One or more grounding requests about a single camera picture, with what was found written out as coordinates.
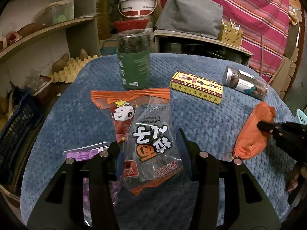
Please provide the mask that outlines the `orange wrapper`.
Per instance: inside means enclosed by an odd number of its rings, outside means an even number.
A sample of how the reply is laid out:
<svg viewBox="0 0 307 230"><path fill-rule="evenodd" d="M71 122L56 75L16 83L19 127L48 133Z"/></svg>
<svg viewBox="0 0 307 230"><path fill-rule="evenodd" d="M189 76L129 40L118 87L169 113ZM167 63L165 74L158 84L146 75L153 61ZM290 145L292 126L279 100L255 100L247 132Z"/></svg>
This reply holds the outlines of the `orange wrapper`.
<svg viewBox="0 0 307 230"><path fill-rule="evenodd" d="M272 124L275 116L274 107L269 106L264 101L258 103L240 131L234 149L225 152L224 159L231 160L239 157L247 160L261 153L266 148L270 135L260 131L257 124L260 121Z"/></svg>

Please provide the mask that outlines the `clear orange cartoon snack bag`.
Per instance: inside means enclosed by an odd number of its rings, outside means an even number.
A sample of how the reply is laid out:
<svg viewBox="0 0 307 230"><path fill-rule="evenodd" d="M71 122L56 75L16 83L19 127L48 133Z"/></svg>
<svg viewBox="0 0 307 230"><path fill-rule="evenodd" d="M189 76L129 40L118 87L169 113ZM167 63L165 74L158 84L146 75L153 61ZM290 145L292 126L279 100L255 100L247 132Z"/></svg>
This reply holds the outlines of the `clear orange cartoon snack bag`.
<svg viewBox="0 0 307 230"><path fill-rule="evenodd" d="M124 152L123 184L134 195L183 170L172 132L169 88L92 91L91 100L112 119Z"/></svg>

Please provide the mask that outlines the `light blue trash basket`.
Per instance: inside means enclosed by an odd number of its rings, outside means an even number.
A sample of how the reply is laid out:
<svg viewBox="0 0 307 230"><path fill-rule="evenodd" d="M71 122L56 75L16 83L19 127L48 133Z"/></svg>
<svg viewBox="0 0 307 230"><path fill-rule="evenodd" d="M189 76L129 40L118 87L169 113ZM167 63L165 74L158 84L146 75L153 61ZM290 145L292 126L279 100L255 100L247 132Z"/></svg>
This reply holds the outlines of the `light blue trash basket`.
<svg viewBox="0 0 307 230"><path fill-rule="evenodd" d="M306 116L306 114L302 110L297 109L296 112L295 112L295 121L298 124L307 125L307 116Z"/></svg>

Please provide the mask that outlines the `purple wrapper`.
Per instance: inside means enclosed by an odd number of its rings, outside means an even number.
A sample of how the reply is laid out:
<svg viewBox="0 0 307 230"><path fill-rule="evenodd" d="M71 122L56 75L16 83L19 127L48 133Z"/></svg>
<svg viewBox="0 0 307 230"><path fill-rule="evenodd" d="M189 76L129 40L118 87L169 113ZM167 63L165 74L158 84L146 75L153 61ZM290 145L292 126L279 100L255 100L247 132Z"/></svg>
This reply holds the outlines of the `purple wrapper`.
<svg viewBox="0 0 307 230"><path fill-rule="evenodd" d="M77 149L67 150L63 152L64 159L74 158L76 161L92 159L93 156L100 153L101 151L106 151L109 147L109 142L101 142L93 145L88 145L85 147L80 147ZM122 189L121 180L110 181L109 187L111 191L111 198L113 206L115 207L118 202L119 192ZM87 226L92 227L92 216L90 210L89 201L89 178L85 177L83 179L83 215L84 223Z"/></svg>

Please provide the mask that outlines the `clear jar silver lid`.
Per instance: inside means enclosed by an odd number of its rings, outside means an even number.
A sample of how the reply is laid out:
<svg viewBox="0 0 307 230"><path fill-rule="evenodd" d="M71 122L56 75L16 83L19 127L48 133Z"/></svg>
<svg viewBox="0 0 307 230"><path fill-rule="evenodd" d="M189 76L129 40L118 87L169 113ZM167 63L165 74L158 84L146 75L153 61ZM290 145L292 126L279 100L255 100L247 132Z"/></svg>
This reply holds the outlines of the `clear jar silver lid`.
<svg viewBox="0 0 307 230"><path fill-rule="evenodd" d="M225 69L222 83L259 100L264 100L268 94L268 84L265 81L230 66Z"/></svg>

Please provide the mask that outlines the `blue knitted table cloth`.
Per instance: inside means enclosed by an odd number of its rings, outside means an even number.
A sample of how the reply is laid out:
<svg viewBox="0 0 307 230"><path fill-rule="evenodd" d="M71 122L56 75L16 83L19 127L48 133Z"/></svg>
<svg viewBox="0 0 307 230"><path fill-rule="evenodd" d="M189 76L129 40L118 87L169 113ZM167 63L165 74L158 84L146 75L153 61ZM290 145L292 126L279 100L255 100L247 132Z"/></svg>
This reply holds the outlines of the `blue knitted table cloth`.
<svg viewBox="0 0 307 230"><path fill-rule="evenodd" d="M220 83L227 66L235 62L202 56L154 53L150 57L152 87L167 87L177 71ZM123 90L115 55L97 58L81 69L48 114L30 154L21 186L21 216L30 217L41 193L64 161L63 153L99 142L115 140L112 120L91 101L93 90ZM188 140L217 159L234 147L237 136L257 99L226 88L220 104L171 91L172 131L183 129ZM286 181L295 160L274 140L245 165L270 199L279 219L291 211ZM179 172L138 196L122 189L116 206L121 229L188 229L198 184Z"/></svg>

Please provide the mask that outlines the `yellow red cardboard box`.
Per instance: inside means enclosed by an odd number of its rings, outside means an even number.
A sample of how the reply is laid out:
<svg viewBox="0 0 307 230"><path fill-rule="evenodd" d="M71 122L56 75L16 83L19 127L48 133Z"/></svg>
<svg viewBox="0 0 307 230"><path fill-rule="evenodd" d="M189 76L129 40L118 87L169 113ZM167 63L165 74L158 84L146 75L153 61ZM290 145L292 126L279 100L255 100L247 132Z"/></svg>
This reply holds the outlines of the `yellow red cardboard box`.
<svg viewBox="0 0 307 230"><path fill-rule="evenodd" d="M215 104L220 104L223 98L222 84L191 73L176 72L169 87Z"/></svg>

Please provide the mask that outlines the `dark blue plastic crate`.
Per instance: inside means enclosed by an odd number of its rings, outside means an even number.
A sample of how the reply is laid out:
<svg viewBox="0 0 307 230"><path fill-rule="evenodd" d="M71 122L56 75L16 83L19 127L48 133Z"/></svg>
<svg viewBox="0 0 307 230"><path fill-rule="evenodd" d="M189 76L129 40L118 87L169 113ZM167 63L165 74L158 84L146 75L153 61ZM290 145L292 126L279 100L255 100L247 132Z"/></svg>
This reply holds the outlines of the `dark blue plastic crate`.
<svg viewBox="0 0 307 230"><path fill-rule="evenodd" d="M23 89L17 108L1 131L1 184L13 178L14 156L31 127L41 118L41 103L31 95L31 89Z"/></svg>

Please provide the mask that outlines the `yellow utensil holder box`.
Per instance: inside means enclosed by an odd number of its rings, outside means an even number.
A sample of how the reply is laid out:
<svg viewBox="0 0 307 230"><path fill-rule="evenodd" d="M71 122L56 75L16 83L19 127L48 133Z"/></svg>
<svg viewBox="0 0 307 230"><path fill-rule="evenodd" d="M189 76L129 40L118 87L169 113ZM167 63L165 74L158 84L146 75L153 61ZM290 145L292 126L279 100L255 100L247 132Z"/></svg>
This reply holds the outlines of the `yellow utensil holder box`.
<svg viewBox="0 0 307 230"><path fill-rule="evenodd" d="M225 22L223 19L220 25L219 40L223 43L240 47L243 41L243 31L240 26L235 27L235 23L230 20Z"/></svg>

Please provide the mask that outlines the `pink striped curtain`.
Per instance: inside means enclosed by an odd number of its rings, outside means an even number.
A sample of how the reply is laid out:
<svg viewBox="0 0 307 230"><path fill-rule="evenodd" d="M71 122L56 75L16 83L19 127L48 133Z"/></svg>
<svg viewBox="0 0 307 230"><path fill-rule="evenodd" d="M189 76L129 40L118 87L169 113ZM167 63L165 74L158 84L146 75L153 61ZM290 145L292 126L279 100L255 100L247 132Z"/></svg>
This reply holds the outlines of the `pink striped curtain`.
<svg viewBox="0 0 307 230"><path fill-rule="evenodd" d="M160 0L165 5L167 0ZM243 48L253 53L250 68L269 81L281 65L289 31L289 0L212 0L223 19L243 31Z"/></svg>

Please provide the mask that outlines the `yellow egg tray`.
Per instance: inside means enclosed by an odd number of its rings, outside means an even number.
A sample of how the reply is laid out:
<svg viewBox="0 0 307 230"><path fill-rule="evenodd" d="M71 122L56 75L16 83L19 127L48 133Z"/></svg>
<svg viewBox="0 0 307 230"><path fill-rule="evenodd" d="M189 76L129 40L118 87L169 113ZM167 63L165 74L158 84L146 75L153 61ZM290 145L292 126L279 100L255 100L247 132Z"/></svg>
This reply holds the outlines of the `yellow egg tray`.
<svg viewBox="0 0 307 230"><path fill-rule="evenodd" d="M87 65L90 61L99 57L101 57L101 55L94 55L93 57L88 56L84 60L81 60L79 57L76 59L71 58L63 70L55 73L50 73L48 74L48 77L53 80L53 83L73 83L81 69L85 67L85 65Z"/></svg>

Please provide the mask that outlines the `potato on egg tray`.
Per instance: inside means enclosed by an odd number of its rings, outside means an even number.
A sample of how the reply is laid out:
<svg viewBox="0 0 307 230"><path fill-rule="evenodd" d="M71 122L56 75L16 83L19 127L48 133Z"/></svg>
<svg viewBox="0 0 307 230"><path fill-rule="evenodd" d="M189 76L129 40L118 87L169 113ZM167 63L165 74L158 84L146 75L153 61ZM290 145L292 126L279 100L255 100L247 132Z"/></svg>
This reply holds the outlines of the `potato on egg tray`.
<svg viewBox="0 0 307 230"><path fill-rule="evenodd" d="M69 54L65 53L59 60L53 63L51 67L52 72L55 73L63 70L68 63L68 60L69 60Z"/></svg>

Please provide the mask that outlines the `wooden side table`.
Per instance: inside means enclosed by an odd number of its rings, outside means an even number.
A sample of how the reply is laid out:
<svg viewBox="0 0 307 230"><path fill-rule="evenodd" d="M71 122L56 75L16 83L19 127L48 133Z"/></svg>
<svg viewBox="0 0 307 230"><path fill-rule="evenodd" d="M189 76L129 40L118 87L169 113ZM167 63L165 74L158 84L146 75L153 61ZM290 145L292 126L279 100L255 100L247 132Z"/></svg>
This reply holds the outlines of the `wooden side table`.
<svg viewBox="0 0 307 230"><path fill-rule="evenodd" d="M218 39L168 30L153 32L156 53L180 53L205 56L249 66L254 54L243 47L235 47Z"/></svg>

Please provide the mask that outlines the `grey fabric cover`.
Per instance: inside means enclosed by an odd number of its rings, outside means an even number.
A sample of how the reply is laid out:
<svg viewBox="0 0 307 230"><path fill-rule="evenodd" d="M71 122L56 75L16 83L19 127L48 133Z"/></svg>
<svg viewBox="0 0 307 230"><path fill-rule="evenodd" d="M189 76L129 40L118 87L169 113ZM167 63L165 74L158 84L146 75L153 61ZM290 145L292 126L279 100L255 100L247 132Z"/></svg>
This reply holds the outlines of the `grey fabric cover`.
<svg viewBox="0 0 307 230"><path fill-rule="evenodd" d="M156 28L217 39L222 17L223 6L211 0L167 0Z"/></svg>

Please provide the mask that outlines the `green tea jar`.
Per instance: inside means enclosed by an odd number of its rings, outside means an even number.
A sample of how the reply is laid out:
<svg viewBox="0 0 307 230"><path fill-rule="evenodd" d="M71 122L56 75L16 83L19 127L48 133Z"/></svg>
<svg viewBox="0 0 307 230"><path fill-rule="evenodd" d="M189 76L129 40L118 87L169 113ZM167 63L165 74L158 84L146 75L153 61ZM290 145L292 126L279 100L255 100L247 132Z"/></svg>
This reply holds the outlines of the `green tea jar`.
<svg viewBox="0 0 307 230"><path fill-rule="evenodd" d="M150 36L145 30L135 29L118 33L118 63L125 89L145 89L150 76Z"/></svg>

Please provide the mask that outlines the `red plastic basket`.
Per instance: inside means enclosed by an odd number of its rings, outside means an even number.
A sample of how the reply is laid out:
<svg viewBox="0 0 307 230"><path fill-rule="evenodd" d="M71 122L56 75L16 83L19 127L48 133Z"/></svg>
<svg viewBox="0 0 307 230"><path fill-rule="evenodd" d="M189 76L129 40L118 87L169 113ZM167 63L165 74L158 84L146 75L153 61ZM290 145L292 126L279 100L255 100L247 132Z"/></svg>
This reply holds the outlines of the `red plastic basket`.
<svg viewBox="0 0 307 230"><path fill-rule="evenodd" d="M115 21L114 26L117 32L123 32L127 30L145 30L147 24L149 23L148 19L142 20L127 20L127 21Z"/></svg>

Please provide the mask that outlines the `clear plastic storage box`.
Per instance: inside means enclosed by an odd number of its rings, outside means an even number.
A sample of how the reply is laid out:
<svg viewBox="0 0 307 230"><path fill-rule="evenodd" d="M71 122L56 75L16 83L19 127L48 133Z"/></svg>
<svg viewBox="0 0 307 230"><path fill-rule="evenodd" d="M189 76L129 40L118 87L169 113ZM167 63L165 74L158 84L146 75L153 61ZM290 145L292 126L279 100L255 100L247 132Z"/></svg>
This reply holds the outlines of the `clear plastic storage box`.
<svg viewBox="0 0 307 230"><path fill-rule="evenodd" d="M41 9L33 22L52 26L74 19L74 0L60 0Z"/></svg>

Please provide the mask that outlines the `white plastic bucket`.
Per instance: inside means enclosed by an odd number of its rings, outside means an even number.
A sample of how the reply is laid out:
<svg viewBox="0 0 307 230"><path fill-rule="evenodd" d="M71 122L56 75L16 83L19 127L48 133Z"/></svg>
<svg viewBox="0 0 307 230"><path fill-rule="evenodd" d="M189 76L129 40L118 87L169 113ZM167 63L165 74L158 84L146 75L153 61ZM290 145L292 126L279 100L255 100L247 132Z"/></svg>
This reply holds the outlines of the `white plastic bucket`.
<svg viewBox="0 0 307 230"><path fill-rule="evenodd" d="M151 15L157 0L119 0L118 10L126 18L142 18Z"/></svg>

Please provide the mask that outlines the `wooden wall shelf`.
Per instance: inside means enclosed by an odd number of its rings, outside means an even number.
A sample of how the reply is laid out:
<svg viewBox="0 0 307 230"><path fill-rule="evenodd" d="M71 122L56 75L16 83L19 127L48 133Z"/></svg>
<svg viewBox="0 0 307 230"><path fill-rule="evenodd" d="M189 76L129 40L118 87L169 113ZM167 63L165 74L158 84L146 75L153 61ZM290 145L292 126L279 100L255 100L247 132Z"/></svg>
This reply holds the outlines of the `wooden wall shelf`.
<svg viewBox="0 0 307 230"><path fill-rule="evenodd" d="M58 1L1 0L1 35L29 25L40 10ZM100 56L96 16L96 0L74 0L72 20L49 25L2 50L1 95L11 84L22 86L31 70L48 74L66 53L77 57L84 49L90 56Z"/></svg>

